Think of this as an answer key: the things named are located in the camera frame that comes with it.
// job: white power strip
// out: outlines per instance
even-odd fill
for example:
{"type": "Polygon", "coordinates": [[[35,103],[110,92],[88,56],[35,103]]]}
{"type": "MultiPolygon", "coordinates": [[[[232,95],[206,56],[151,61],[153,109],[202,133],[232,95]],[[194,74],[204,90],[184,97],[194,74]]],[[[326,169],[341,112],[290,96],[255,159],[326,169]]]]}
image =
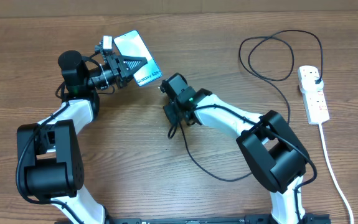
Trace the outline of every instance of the white power strip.
{"type": "Polygon", "coordinates": [[[329,120],[329,113],[327,108],[326,99],[323,93],[324,83],[316,84],[319,78],[319,72],[316,67],[304,65],[298,69],[299,88],[303,95],[304,108],[306,109],[306,116],[308,117],[309,124],[318,124],[321,136],[321,144],[323,145],[324,157],[328,166],[329,173],[332,181],[346,205],[347,211],[350,216],[350,223],[354,223],[353,212],[349,202],[343,194],[339,184],[335,178],[334,171],[332,170],[331,163],[329,162],[326,142],[323,133],[323,123],[329,120]]]}
{"type": "Polygon", "coordinates": [[[328,121],[329,113],[323,87],[315,84],[315,80],[319,78],[318,69],[309,65],[302,66],[298,70],[298,77],[309,124],[328,121]]]}

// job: power socket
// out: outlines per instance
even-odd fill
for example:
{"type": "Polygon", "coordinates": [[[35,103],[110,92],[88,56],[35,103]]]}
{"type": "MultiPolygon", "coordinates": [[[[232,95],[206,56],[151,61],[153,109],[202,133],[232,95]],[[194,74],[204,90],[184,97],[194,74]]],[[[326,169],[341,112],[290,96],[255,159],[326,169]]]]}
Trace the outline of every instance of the power socket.
{"type": "Polygon", "coordinates": [[[329,113],[323,92],[324,82],[315,82],[319,78],[318,69],[310,65],[301,66],[298,69],[298,78],[309,124],[328,121],[329,113]]]}

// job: smartphone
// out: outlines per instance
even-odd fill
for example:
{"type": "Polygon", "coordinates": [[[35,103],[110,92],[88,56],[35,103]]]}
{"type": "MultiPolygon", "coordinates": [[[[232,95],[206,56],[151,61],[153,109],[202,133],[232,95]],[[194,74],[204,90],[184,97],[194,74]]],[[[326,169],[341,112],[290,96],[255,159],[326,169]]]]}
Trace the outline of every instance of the smartphone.
{"type": "Polygon", "coordinates": [[[159,69],[151,53],[149,53],[146,44],[136,30],[116,37],[114,43],[116,48],[121,52],[121,55],[147,58],[147,64],[134,74],[137,85],[145,85],[162,76],[161,69],[159,69]]]}

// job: wooden table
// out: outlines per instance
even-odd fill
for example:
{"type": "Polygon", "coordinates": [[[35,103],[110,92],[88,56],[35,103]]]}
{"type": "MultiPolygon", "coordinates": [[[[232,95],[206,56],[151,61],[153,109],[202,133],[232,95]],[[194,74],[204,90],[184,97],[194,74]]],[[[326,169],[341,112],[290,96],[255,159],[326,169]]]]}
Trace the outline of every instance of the wooden table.
{"type": "MultiPolygon", "coordinates": [[[[0,223],[53,223],[64,220],[51,205],[31,205],[14,182],[16,129],[38,122],[60,106],[54,91],[62,81],[59,55],[77,50],[90,55],[102,35],[136,29],[163,71],[180,72],[198,90],[206,88],[241,109],[287,115],[280,95],[245,72],[238,62],[240,42],[283,29],[315,33],[324,47],[325,94],[331,120],[324,124],[333,169],[358,223],[358,12],[275,12],[161,16],[88,16],[0,19],[0,223]]],[[[317,42],[306,34],[282,34],[294,48],[295,70],[320,66],[317,42]]],[[[256,44],[245,44],[244,55],[256,44]]],[[[252,57],[262,74],[288,73],[290,51],[276,41],[252,57]]],[[[166,137],[162,79],[102,95],[98,119],[78,140],[85,185],[114,217],[232,217],[270,213],[269,193],[253,176],[226,183],[209,177],[189,159],[182,136],[166,137]]],[[[277,83],[290,101],[291,127],[318,168],[318,179],[303,188],[307,212],[328,213],[347,223],[321,149],[318,127],[307,123],[296,72],[277,83]]],[[[190,150],[206,169],[225,178],[249,172],[235,141],[203,126],[186,128],[190,150]]],[[[307,168],[305,178],[311,177],[307,168]]]]}

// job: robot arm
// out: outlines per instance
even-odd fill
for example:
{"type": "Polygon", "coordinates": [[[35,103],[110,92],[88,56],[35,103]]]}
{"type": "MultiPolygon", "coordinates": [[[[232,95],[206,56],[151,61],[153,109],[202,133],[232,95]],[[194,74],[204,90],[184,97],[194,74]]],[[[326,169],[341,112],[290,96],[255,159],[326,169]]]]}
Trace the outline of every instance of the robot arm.
{"type": "Polygon", "coordinates": [[[106,90],[114,84],[123,88],[147,64],[143,57],[113,53],[112,38],[108,36],[96,45],[95,52],[102,55],[104,65],[74,50],[64,52],[58,61],[64,78],[60,86],[60,109],[38,123],[25,124],[17,130],[20,162],[16,179],[20,194],[26,200],[35,196],[38,201],[28,200],[32,203],[54,204],[73,223],[110,222],[107,210],[96,203],[83,185],[83,162],[77,141],[77,134],[97,117],[96,89],[106,90]],[[87,61],[95,63],[97,68],[88,70],[87,61]],[[55,152],[55,158],[37,158],[49,152],[55,152]]]}
{"type": "MultiPolygon", "coordinates": [[[[169,104],[164,106],[164,111],[172,124],[182,119],[187,124],[193,121],[217,128],[236,139],[253,175],[270,191],[273,204],[272,218],[279,224],[299,222],[294,188],[302,183],[303,174],[306,172],[305,159],[281,141],[270,150],[264,147],[268,139],[274,139],[266,131],[268,128],[295,144],[308,156],[281,115],[274,111],[264,116],[249,113],[223,102],[210,91],[201,89],[195,92],[178,73],[164,80],[160,89],[167,93],[170,99],[169,104]]],[[[298,211],[303,218],[305,211],[301,204],[300,191],[297,199],[298,211]]]]}

